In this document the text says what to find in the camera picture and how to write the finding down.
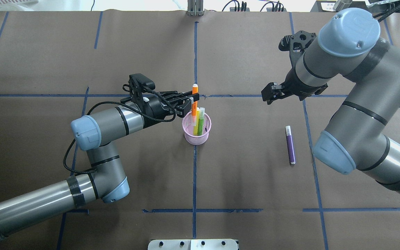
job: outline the mesh cup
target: mesh cup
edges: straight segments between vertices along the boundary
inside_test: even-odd
[[[189,112],[182,121],[182,127],[184,131],[184,138],[186,141],[192,145],[200,145],[203,144],[209,137],[209,131],[211,130],[211,119],[205,113],[205,121],[203,122],[203,133],[200,136],[195,136],[192,134],[193,126],[192,126],[192,116],[191,112]]]

